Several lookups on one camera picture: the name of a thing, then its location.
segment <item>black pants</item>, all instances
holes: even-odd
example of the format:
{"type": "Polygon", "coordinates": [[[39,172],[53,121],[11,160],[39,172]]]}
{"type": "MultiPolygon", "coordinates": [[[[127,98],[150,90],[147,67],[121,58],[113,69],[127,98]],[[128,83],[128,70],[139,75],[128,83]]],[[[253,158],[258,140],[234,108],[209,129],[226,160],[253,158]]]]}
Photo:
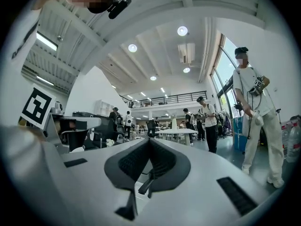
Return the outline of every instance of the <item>black pants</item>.
{"type": "MultiPolygon", "coordinates": [[[[193,128],[192,125],[186,125],[186,128],[187,128],[187,129],[194,130],[194,128],[193,128]]],[[[192,134],[191,134],[191,133],[189,134],[189,140],[190,140],[190,143],[192,143],[192,134]]]]}
{"type": "Polygon", "coordinates": [[[131,137],[131,127],[130,126],[124,126],[124,129],[126,130],[126,138],[130,139],[131,137]]]}
{"type": "Polygon", "coordinates": [[[216,126],[206,127],[206,137],[209,151],[216,153],[217,132],[216,126]]]}
{"type": "Polygon", "coordinates": [[[202,125],[198,124],[197,129],[198,129],[198,139],[205,139],[205,131],[204,131],[202,125]]]}

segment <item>white ceiling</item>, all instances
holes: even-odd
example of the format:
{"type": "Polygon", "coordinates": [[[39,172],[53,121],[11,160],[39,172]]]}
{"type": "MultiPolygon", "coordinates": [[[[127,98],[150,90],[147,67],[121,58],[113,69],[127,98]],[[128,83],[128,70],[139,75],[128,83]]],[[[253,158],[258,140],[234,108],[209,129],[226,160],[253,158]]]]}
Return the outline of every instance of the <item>white ceiling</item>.
{"type": "Polygon", "coordinates": [[[53,0],[44,6],[38,30],[57,43],[58,50],[37,40],[23,73],[33,79],[37,74],[54,83],[57,90],[69,93],[79,72],[86,73],[96,65],[121,95],[143,91],[148,97],[159,97],[160,87],[168,91],[168,86],[178,84],[183,76],[195,83],[205,77],[216,46],[217,31],[211,17],[259,24],[257,5],[258,0],[132,0],[110,20],[107,12],[95,15],[65,0],[53,0]],[[182,25],[189,30],[185,37],[176,32],[182,25]],[[196,44],[192,64],[199,66],[192,67],[189,74],[183,73],[186,66],[180,63],[177,48],[185,42],[196,44]],[[137,45],[137,52],[128,51],[131,43],[137,45]],[[205,53],[207,60],[202,63],[205,53]],[[153,75],[158,79],[150,83],[153,75]],[[177,79],[166,85],[170,77],[177,79]]]}

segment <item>black cap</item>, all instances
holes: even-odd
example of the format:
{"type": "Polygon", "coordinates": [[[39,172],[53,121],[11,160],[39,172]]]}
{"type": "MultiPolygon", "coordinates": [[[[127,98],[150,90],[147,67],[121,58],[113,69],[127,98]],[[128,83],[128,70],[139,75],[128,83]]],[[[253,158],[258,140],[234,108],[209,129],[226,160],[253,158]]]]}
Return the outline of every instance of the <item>black cap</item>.
{"type": "Polygon", "coordinates": [[[204,100],[204,97],[200,96],[200,97],[197,99],[197,102],[200,102],[201,100],[204,100]]]}
{"type": "Polygon", "coordinates": [[[235,54],[235,57],[237,57],[237,55],[245,54],[248,51],[249,50],[246,47],[239,47],[239,48],[235,49],[234,54],[235,54]]]}
{"type": "Polygon", "coordinates": [[[108,10],[115,1],[116,0],[110,0],[108,2],[90,3],[90,8],[88,8],[88,10],[91,13],[95,13],[95,14],[102,13],[108,10]]]}

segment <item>white sneaker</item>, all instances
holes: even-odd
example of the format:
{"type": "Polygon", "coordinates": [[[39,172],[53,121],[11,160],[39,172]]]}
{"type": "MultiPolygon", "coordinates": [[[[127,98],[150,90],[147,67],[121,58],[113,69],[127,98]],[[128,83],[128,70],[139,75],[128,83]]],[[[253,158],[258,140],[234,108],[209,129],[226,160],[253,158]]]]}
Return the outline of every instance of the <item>white sneaker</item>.
{"type": "Polygon", "coordinates": [[[241,170],[242,170],[245,174],[249,175],[249,169],[242,168],[241,170]]]}
{"type": "Polygon", "coordinates": [[[267,178],[267,182],[270,183],[270,184],[273,184],[273,186],[275,188],[280,188],[284,185],[284,180],[281,179],[275,179],[275,180],[272,180],[270,177],[267,178]]]}

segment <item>backpack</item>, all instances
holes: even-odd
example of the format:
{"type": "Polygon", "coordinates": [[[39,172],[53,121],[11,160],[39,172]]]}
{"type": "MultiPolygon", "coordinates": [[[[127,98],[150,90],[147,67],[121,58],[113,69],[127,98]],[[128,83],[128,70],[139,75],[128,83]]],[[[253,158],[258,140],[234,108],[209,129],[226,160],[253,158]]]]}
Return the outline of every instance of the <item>backpack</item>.
{"type": "Polygon", "coordinates": [[[189,113],[188,115],[190,115],[190,121],[189,121],[190,125],[194,125],[194,115],[189,113]]]}
{"type": "Polygon", "coordinates": [[[116,117],[114,119],[114,123],[117,125],[117,126],[123,126],[123,119],[122,119],[122,116],[118,113],[118,112],[115,112],[116,114],[116,117]]]}
{"type": "Polygon", "coordinates": [[[214,111],[214,113],[215,113],[216,121],[219,121],[219,118],[218,118],[218,115],[217,115],[216,111],[214,111]]]}
{"type": "Polygon", "coordinates": [[[126,126],[131,126],[132,125],[132,116],[127,114],[126,117],[126,126]]]}

